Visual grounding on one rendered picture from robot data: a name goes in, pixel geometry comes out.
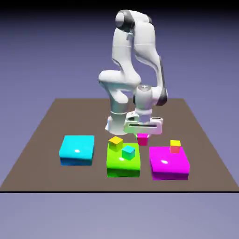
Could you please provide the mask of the small cyan cube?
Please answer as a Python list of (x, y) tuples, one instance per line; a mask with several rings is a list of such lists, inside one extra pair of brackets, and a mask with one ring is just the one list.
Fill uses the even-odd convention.
[(122, 149), (122, 158), (132, 160), (135, 157), (135, 148), (127, 145)]

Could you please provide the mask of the large green box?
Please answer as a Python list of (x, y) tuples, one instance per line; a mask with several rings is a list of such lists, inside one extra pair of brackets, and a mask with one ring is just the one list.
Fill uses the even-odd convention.
[(123, 147), (130, 145), (135, 148), (135, 157), (132, 160), (122, 158), (122, 150), (113, 151), (107, 148), (106, 169), (107, 177), (139, 177), (141, 159), (137, 143), (123, 143)]

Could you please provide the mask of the small pink cube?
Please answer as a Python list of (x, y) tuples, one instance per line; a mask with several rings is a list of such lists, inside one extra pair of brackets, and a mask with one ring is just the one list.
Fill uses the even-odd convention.
[(149, 134), (137, 134), (137, 142), (139, 146), (147, 146), (148, 145)]

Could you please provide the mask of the large magenta box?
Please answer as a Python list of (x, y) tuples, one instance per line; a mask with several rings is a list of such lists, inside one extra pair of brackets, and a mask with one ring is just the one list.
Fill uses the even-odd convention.
[(183, 147), (171, 153), (170, 147), (149, 147), (153, 180), (188, 180), (190, 164)]

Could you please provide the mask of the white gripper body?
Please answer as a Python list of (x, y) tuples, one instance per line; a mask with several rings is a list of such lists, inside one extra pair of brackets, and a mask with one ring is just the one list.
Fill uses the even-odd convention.
[(133, 121), (128, 118), (124, 124), (124, 132), (131, 134), (157, 134), (162, 133), (163, 118), (151, 117), (149, 122)]

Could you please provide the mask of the large cyan box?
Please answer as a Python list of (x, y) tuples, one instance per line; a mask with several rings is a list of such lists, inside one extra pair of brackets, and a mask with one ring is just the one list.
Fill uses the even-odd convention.
[(59, 150), (62, 166), (91, 166), (94, 135), (65, 135)]

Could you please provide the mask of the small yellow cube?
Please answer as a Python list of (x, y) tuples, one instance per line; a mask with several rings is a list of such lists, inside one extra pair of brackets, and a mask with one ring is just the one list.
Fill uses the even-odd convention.
[(176, 154), (180, 152), (181, 142), (179, 140), (171, 140), (170, 141), (170, 152), (172, 154)]
[(112, 137), (108, 141), (108, 146), (113, 151), (119, 151), (123, 147), (123, 139), (117, 136)]

